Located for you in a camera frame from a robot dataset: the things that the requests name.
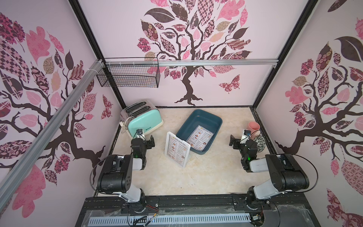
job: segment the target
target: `toaster power cord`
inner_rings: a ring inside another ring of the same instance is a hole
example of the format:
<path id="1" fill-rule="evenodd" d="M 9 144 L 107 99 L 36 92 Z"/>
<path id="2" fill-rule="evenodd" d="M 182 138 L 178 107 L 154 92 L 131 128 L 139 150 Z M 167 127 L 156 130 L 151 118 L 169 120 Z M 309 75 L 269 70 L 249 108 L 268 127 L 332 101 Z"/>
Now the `toaster power cord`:
<path id="1" fill-rule="evenodd" d="M 127 130 L 128 130 L 127 127 L 129 126 L 129 123 L 127 123 L 127 121 L 131 118 L 134 118 L 134 117 L 128 117 L 125 122 L 122 122 L 122 121 L 120 122 L 121 127 L 123 126 L 123 130 L 121 131 L 121 134 L 125 134 L 127 132 Z"/>

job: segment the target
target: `aluminum rail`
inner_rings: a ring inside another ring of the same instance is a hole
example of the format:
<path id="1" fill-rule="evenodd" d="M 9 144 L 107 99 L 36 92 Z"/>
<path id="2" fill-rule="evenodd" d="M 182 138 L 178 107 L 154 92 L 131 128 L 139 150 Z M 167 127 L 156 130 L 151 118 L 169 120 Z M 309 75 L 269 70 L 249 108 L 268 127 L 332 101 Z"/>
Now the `aluminum rail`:
<path id="1" fill-rule="evenodd" d="M 43 153 L 45 147 L 58 131 L 59 127 L 73 109 L 82 93 L 86 90 L 91 80 L 102 68 L 103 64 L 100 61 L 95 61 L 92 64 L 91 68 L 82 77 L 75 89 L 72 90 L 68 98 L 62 103 L 62 106 L 53 115 L 45 128 L 34 139 L 28 150 L 21 156 L 14 168 L 12 168 L 8 175 L 3 179 L 0 184 L 0 211 L 3 210 L 23 179 L 30 172 L 38 157 Z"/>
<path id="2" fill-rule="evenodd" d="M 239 59 L 239 60 L 179 60 L 159 61 L 159 67 L 165 66 L 197 66 L 197 65 L 276 65 L 278 59 Z M 109 61 L 106 65 L 148 65 L 156 61 Z"/>

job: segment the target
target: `toaster slot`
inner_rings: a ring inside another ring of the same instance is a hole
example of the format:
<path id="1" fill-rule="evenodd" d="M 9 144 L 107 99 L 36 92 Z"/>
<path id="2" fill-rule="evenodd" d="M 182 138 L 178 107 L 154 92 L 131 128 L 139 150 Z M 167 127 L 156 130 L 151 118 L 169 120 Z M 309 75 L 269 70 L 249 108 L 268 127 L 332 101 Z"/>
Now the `toaster slot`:
<path id="1" fill-rule="evenodd" d="M 137 108 L 145 105 L 146 102 L 138 102 L 138 103 L 135 103 L 133 104 L 132 106 L 129 106 L 127 109 L 126 109 L 126 113 L 130 113 L 132 112 L 133 110 L 136 110 Z"/>
<path id="2" fill-rule="evenodd" d="M 145 112 L 146 112 L 146 111 L 148 111 L 149 109 L 151 109 L 151 108 L 150 108 L 150 106 L 145 106 L 145 107 L 143 107 L 143 108 L 141 108 L 141 109 L 139 109 L 139 110 L 137 110 L 137 111 L 135 111 L 135 112 L 131 113 L 131 114 L 130 114 L 130 117 L 136 117 L 136 116 L 138 116 L 138 115 L 140 115 L 140 114 L 142 114 L 142 113 L 145 113 Z"/>

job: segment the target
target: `pink cup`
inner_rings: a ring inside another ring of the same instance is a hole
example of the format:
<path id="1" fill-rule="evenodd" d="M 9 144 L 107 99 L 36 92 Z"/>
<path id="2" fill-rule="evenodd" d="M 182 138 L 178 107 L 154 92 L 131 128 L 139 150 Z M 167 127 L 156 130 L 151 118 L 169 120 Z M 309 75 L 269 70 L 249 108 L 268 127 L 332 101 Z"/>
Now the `pink cup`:
<path id="1" fill-rule="evenodd" d="M 247 130 L 251 131 L 251 134 L 260 129 L 260 125 L 257 122 L 251 121 L 248 123 Z M 254 139 L 256 136 L 260 135 L 260 132 L 256 132 L 251 136 L 251 139 Z"/>

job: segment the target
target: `butterfly decal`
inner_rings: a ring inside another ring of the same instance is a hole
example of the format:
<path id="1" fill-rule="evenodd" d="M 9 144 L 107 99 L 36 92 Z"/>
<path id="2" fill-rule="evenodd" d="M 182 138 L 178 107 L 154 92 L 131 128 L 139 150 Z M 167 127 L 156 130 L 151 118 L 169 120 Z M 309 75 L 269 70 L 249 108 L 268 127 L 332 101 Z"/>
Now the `butterfly decal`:
<path id="1" fill-rule="evenodd" d="M 110 101 L 107 100 L 107 98 L 103 95 L 103 103 L 105 105 L 105 109 L 104 111 L 102 112 L 102 115 L 101 115 L 101 119 L 104 119 L 106 117 L 111 117 L 111 108 L 112 108 L 112 105 Z"/>
<path id="2" fill-rule="evenodd" d="M 224 88 L 224 90 L 229 94 L 229 92 L 232 91 L 232 88 L 239 89 L 240 83 L 238 81 L 240 81 L 240 75 L 237 75 L 235 78 L 233 78 L 232 83 L 222 83 L 219 84 L 219 86 Z"/>

